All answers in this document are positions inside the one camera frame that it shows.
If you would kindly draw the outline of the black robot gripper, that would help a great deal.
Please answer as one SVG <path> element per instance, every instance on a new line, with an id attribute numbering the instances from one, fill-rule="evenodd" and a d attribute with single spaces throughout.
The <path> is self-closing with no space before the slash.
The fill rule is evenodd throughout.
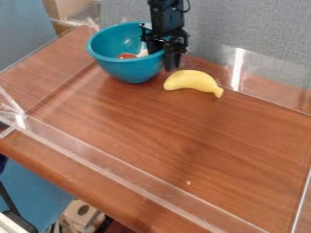
<path id="1" fill-rule="evenodd" d="M 183 30 L 185 14 L 190 0 L 147 0 L 151 13 L 151 26 L 140 23 L 142 41 L 147 44 L 148 54 L 154 54 L 165 46 L 165 67 L 170 72 L 181 65 L 182 53 L 187 52 L 189 34 Z"/>

